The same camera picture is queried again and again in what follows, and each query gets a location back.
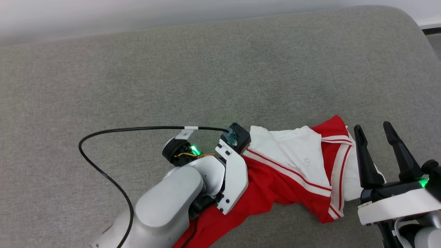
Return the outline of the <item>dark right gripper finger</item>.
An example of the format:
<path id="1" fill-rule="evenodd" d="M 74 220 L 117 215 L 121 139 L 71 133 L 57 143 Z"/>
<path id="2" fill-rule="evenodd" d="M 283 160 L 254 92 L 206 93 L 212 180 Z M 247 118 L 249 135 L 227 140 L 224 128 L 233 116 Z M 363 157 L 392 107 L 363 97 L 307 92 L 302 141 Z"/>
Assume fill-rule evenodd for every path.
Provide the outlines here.
<path id="1" fill-rule="evenodd" d="M 384 177 L 377 171 L 367 148 L 367 138 L 360 125 L 354 126 L 356 153 L 360 186 L 362 188 L 380 187 L 385 183 Z"/>
<path id="2" fill-rule="evenodd" d="M 383 123 L 384 132 L 388 143 L 393 147 L 399 167 L 400 182 L 412 182 L 423 177 L 421 167 L 416 162 L 403 140 L 398 136 L 389 121 Z"/>

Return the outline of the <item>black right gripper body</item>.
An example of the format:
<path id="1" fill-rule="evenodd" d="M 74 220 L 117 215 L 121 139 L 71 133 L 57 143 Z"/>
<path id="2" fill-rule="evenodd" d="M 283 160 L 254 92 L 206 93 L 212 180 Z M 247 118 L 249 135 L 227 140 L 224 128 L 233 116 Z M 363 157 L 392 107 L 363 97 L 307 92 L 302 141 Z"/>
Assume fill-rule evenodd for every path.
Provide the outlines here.
<path id="1" fill-rule="evenodd" d="M 360 201 L 361 204 L 368 202 L 376 202 L 387 199 L 392 196 L 398 196 L 409 192 L 410 190 L 425 189 L 435 199 L 440 201 L 440 165 L 436 160 L 426 161 L 422 168 L 427 178 L 417 178 L 412 182 L 394 182 L 375 187 L 374 189 L 362 190 Z"/>

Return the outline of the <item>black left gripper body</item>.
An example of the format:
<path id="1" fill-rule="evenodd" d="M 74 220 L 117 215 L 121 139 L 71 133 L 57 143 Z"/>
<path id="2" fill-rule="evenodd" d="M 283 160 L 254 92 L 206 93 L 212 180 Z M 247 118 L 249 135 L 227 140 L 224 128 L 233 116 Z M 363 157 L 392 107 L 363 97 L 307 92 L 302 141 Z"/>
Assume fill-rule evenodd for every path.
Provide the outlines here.
<path id="1" fill-rule="evenodd" d="M 225 160 L 216 154 L 203 154 L 187 140 L 175 138 L 164 146 L 162 155 L 175 167 L 195 168 L 203 179 L 203 188 L 189 206 L 189 217 L 197 218 L 208 207 L 217 205 L 225 188 Z"/>

